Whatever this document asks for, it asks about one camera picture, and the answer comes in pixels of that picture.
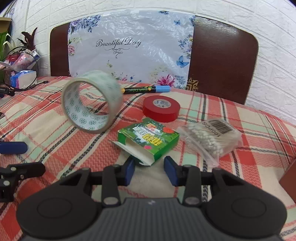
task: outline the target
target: barcode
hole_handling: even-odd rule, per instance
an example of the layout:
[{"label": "barcode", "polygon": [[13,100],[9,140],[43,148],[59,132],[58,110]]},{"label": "barcode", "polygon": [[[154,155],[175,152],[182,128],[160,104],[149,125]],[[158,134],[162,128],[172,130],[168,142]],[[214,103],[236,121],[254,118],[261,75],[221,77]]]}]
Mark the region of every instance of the barcode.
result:
[{"label": "barcode", "polygon": [[222,134],[232,131],[233,129],[220,120],[209,120],[209,123]]}]

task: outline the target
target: gray ribbed panel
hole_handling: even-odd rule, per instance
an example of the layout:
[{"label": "gray ribbed panel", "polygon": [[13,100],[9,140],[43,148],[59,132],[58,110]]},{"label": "gray ribbed panel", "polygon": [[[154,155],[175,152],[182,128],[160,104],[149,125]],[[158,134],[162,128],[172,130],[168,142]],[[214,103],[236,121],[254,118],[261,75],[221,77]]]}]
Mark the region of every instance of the gray ribbed panel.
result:
[{"label": "gray ribbed panel", "polygon": [[[123,205],[104,209],[86,231],[59,241],[235,241],[213,228],[197,208],[177,199],[127,198]],[[260,239],[280,241],[279,237]],[[25,237],[22,241],[41,241]]]}]

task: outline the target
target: red electrical tape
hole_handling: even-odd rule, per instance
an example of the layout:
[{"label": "red electrical tape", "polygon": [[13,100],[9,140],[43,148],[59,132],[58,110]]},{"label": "red electrical tape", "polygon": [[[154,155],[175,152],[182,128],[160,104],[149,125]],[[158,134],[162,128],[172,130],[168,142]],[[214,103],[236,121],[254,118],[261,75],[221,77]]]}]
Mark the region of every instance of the red electrical tape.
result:
[{"label": "red electrical tape", "polygon": [[178,118],[180,104],[174,99],[161,95],[149,96],[144,100],[145,116],[159,122],[171,122]]}]

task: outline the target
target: tape roll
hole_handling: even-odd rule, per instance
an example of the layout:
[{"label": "tape roll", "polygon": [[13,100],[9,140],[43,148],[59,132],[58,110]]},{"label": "tape roll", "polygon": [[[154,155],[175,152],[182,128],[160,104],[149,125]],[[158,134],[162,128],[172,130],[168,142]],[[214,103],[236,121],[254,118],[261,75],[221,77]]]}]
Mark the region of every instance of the tape roll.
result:
[{"label": "tape roll", "polygon": [[149,96],[144,100],[143,113],[145,116],[159,122],[171,122],[178,118],[180,104],[166,96]]},{"label": "tape roll", "polygon": [[[88,83],[102,93],[108,103],[108,115],[95,115],[82,103],[79,95],[81,83]],[[62,92],[62,107],[65,115],[78,129],[98,134],[111,125],[122,105],[122,92],[117,80],[111,75],[94,70],[80,78],[71,79]]]}]

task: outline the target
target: plaid tablecloth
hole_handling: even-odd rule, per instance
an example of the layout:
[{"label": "plaid tablecloth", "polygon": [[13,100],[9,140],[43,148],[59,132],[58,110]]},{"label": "plaid tablecloth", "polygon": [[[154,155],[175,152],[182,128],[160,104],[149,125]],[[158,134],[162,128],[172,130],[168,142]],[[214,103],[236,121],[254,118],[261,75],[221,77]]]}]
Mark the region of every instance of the plaid tablecloth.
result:
[{"label": "plaid tablecloth", "polygon": [[[14,202],[0,204],[1,241],[22,238],[15,212],[26,197],[79,168],[90,167],[92,171],[99,171],[110,164],[124,163],[128,154],[120,151],[110,140],[117,139],[117,130],[141,121],[144,117],[141,110],[143,100],[152,95],[124,95],[112,127],[105,133],[94,135],[72,126],[63,114],[61,91],[70,78],[44,77],[43,80],[49,80],[49,84],[0,99],[0,111],[5,113],[5,118],[0,120],[0,136],[6,141],[25,141],[29,147],[22,155],[0,155],[0,166],[36,161],[46,166],[42,177],[20,182]],[[135,85],[122,84],[123,87]],[[103,100],[93,88],[87,85],[81,88],[84,103],[96,109],[103,106]],[[178,119],[167,123],[172,129],[204,119],[222,118],[243,133],[243,147],[222,157],[220,167],[281,199],[288,210],[281,236],[285,240],[296,240],[296,205],[278,183],[295,155],[296,127],[265,112],[197,92],[173,89],[169,93],[155,95],[169,96],[180,103]],[[203,171],[210,171],[197,152],[181,140],[168,155],[179,164],[197,165]],[[100,200],[100,190],[99,186],[94,190],[95,200]],[[170,184],[163,170],[163,160],[152,167],[136,167],[131,184],[119,190],[122,199],[127,196],[177,196],[182,199],[184,192],[183,188]],[[202,196],[204,201],[210,198],[207,187],[203,188]]]}]

